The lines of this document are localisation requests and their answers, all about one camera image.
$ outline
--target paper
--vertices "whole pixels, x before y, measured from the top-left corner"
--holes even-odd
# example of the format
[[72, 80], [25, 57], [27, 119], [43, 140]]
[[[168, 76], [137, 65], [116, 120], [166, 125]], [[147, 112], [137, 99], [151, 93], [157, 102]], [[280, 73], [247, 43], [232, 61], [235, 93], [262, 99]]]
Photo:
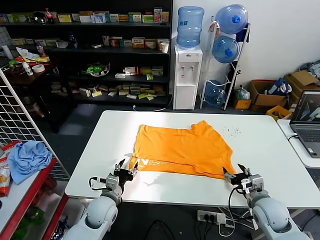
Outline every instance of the paper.
[[40, 55], [31, 53], [27, 49], [16, 47], [16, 50], [21, 55], [21, 57], [26, 58], [26, 59], [36, 60], [36, 58], [40, 57]]

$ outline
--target laptop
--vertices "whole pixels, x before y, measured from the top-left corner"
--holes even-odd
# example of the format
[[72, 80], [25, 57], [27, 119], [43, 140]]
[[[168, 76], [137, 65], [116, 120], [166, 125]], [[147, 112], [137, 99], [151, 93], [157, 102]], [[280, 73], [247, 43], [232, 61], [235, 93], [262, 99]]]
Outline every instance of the laptop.
[[304, 90], [290, 127], [312, 158], [320, 158], [320, 90]]

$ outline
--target water jug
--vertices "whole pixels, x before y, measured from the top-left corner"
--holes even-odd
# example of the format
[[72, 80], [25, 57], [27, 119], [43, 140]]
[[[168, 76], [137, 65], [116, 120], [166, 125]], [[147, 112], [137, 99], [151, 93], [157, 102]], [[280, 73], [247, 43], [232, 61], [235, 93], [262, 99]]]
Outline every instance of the water jug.
[[218, 62], [227, 64], [237, 58], [239, 50], [236, 40], [228, 36], [220, 36], [213, 43], [212, 55]]
[[205, 10], [198, 6], [183, 6], [178, 10], [178, 37], [176, 42], [184, 48], [200, 44], [202, 19]]
[[216, 86], [221, 85], [219, 81], [211, 80], [211, 82], [215, 85], [211, 84], [210, 82], [206, 83], [204, 99], [212, 107], [220, 108], [222, 104], [226, 102], [227, 94], [221, 86]]
[[248, 11], [239, 4], [225, 6], [218, 11], [215, 20], [218, 22], [222, 32], [237, 34], [248, 23]]

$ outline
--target power strip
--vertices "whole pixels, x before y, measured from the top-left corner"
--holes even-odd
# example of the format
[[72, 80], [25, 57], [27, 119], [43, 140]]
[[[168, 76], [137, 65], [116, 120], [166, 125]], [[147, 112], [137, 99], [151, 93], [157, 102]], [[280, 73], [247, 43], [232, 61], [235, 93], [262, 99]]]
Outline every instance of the power strip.
[[208, 223], [211, 223], [210, 216], [214, 217], [214, 224], [219, 225], [219, 224], [226, 224], [226, 215], [221, 212], [214, 212], [214, 211], [202, 211], [198, 210], [197, 211], [197, 220], [201, 222], [206, 222], [207, 220], [205, 219], [205, 215], [209, 216]]

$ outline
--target laptop screen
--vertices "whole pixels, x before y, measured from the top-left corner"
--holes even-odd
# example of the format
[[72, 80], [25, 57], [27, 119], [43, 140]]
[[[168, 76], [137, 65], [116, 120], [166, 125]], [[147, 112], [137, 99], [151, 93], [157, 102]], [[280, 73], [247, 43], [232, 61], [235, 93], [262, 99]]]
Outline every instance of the laptop screen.
[[291, 124], [320, 124], [320, 91], [305, 90], [293, 113]]

